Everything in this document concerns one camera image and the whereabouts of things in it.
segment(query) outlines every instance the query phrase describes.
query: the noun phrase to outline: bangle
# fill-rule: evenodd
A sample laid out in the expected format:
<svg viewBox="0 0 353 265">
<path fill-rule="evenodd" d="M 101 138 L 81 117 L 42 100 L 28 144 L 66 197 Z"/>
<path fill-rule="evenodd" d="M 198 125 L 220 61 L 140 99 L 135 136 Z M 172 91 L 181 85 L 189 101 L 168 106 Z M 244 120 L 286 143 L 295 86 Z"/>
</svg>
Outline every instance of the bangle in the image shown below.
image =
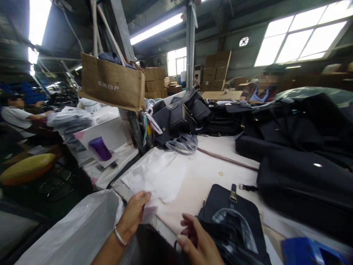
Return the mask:
<svg viewBox="0 0 353 265">
<path fill-rule="evenodd" d="M 123 247 L 126 247 L 127 243 L 121 238 L 121 236 L 119 235 L 116 227 L 114 228 L 113 231 L 114 231 L 115 235 L 117 236 L 117 239 L 120 242 L 120 244 L 122 244 Z"/>
</svg>

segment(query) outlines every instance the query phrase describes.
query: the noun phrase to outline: woman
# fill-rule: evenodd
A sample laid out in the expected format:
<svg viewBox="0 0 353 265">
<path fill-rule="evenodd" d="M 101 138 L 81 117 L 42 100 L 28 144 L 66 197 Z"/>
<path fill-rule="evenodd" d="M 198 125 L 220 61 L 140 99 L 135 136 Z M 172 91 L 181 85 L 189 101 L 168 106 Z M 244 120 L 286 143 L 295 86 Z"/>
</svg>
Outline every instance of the woman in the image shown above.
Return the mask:
<svg viewBox="0 0 353 265">
<path fill-rule="evenodd" d="M 240 100 L 251 101 L 251 103 L 271 102 L 278 93 L 277 85 L 279 79 L 285 73 L 285 66 L 271 64 L 267 66 L 258 82 L 249 83 L 243 90 Z"/>
</svg>

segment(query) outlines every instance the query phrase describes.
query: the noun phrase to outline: gold buckle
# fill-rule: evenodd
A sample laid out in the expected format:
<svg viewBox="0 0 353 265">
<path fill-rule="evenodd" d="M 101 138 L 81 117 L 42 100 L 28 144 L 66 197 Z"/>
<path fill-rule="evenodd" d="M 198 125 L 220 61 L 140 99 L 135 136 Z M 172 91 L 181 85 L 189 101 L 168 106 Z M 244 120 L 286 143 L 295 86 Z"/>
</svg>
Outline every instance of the gold buckle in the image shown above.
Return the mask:
<svg viewBox="0 0 353 265">
<path fill-rule="evenodd" d="M 238 202 L 236 199 L 236 193 L 234 191 L 231 191 L 231 195 L 230 195 L 229 199 L 234 202 Z"/>
</svg>

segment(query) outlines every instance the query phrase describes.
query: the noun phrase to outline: purple tumbler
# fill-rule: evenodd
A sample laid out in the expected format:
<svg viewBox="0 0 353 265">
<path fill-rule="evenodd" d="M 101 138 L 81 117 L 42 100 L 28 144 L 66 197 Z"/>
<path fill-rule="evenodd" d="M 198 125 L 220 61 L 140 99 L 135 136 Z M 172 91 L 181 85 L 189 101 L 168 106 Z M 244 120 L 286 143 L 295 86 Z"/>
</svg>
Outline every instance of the purple tumbler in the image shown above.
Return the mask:
<svg viewBox="0 0 353 265">
<path fill-rule="evenodd" d="M 94 138 L 88 144 L 96 151 L 102 161 L 111 159 L 111 153 L 104 144 L 102 137 Z"/>
</svg>

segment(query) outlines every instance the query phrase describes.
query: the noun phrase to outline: hand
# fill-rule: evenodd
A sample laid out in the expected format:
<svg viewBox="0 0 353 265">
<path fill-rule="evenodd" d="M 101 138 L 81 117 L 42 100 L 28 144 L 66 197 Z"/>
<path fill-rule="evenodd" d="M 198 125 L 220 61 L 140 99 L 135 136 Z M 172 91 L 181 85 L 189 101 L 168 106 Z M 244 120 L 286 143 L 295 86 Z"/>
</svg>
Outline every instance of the hand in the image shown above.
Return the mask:
<svg viewBox="0 0 353 265">
<path fill-rule="evenodd" d="M 186 228 L 176 239 L 183 251 L 189 256 L 191 264 L 224 265 L 216 244 L 202 228 L 199 220 L 187 213 L 183 213 L 183 218 L 184 220 L 180 224 Z"/>
<path fill-rule="evenodd" d="M 36 107 L 43 107 L 45 105 L 45 103 L 43 101 L 38 101 L 35 106 Z"/>
<path fill-rule="evenodd" d="M 151 199 L 151 193 L 140 191 L 128 202 L 122 217 L 117 224 L 117 231 L 122 239 L 128 243 L 136 233 L 143 216 L 145 204 Z"/>
<path fill-rule="evenodd" d="M 50 111 L 47 111 L 47 112 L 44 112 L 45 116 L 48 117 L 50 113 L 54 113 L 55 111 L 53 110 L 50 110 Z"/>
</svg>

